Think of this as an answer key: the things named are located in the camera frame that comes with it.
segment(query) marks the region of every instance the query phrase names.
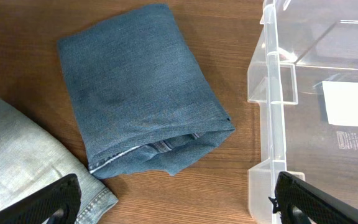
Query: plastic container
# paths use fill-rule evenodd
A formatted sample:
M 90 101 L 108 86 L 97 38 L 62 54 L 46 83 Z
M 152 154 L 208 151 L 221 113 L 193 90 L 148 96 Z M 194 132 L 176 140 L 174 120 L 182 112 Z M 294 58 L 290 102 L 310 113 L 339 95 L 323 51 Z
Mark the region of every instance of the plastic container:
M 248 69 L 262 151 L 249 170 L 249 211 L 281 223 L 267 197 L 283 170 L 358 209 L 358 127 L 328 123 L 321 84 L 358 82 L 358 1 L 265 0 L 263 12 Z

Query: stitching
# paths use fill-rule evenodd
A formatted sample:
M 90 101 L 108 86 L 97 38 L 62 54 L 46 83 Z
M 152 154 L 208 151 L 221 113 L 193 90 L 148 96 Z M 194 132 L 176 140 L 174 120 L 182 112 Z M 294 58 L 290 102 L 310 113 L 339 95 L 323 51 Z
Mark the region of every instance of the stitching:
M 168 152 L 168 151 L 171 151 L 172 149 L 171 149 L 171 147 L 169 147 L 168 146 L 168 144 L 163 140 L 163 141 L 161 141 L 161 143 L 164 145 L 164 147 L 165 148 L 167 148 L 168 150 L 166 150 L 166 152 Z
M 172 150 L 174 147 L 169 143 L 168 139 L 163 140 L 163 142 L 168 146 L 170 150 Z
M 75 220 L 75 223 L 79 224 L 80 221 L 88 214 L 90 211 L 93 210 L 93 207 L 100 202 L 101 197 L 103 197 L 105 194 L 109 192 L 109 189 L 105 188 L 104 190 L 100 191 L 100 193 L 95 196 L 91 200 L 91 202 L 77 215 L 77 219 Z
M 112 161 L 115 161 L 116 159 L 122 157 L 123 155 L 127 154 L 128 152 L 132 152 L 133 150 L 135 150 L 135 149 L 137 149 L 137 148 L 139 148 L 139 147 L 141 147 L 141 146 L 132 147 L 132 148 L 130 148 L 130 149 L 124 151 L 124 152 L 121 152 L 121 153 L 117 154 L 116 156 L 112 157 L 111 159 L 107 160 L 106 162 L 104 162 L 104 164 L 101 164 L 100 166 L 98 166 L 98 167 L 95 168 L 95 169 L 90 170 L 89 172 L 90 172 L 91 174 L 93 174 L 94 172 L 96 172 L 96 171 L 102 169 L 103 167 L 105 167 L 106 165 L 108 165 L 109 163 L 111 163 Z
M 162 141 L 154 142 L 150 145 L 152 145 L 158 151 L 158 153 L 165 153 L 170 150 L 169 147 L 167 148 L 166 144 L 164 144 Z
M 192 133 L 191 135 L 193 136 L 194 140 L 197 140 L 197 139 L 199 138 L 199 136 L 197 135 L 197 133 Z

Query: wood grain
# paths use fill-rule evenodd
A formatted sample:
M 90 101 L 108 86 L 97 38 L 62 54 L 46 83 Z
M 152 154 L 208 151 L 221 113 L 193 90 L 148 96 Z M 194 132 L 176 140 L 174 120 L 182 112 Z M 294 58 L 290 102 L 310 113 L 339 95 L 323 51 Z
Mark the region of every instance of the wood grain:
M 57 40 L 152 1 L 0 0 L 0 97 L 87 164 Z M 247 170 L 260 162 L 259 108 L 246 102 L 262 1 L 166 1 L 236 132 L 174 177 L 159 171 L 103 182 L 120 202 L 100 223 L 253 223 Z

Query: denim fabric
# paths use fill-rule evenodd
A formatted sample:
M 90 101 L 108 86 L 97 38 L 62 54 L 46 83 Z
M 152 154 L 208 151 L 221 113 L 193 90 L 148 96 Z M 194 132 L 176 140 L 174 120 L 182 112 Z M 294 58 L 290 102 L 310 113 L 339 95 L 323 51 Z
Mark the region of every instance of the denim fabric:
M 117 198 L 60 142 L 0 99 L 0 211 L 71 173 L 82 192 L 75 223 L 97 223 Z
M 164 4 L 102 21 L 58 49 L 97 178 L 175 175 L 234 130 Z

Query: folded denim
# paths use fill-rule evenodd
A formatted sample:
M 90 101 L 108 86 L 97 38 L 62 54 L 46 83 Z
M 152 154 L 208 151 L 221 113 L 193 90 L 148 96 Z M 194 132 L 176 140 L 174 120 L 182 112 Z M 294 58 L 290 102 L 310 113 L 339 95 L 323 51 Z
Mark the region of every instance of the folded denim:
M 97 178 L 175 175 L 234 131 L 165 4 L 102 21 L 58 49 Z
M 59 141 L 0 99 L 0 211 L 67 174 L 82 192 L 76 224 L 97 223 L 117 203 Z

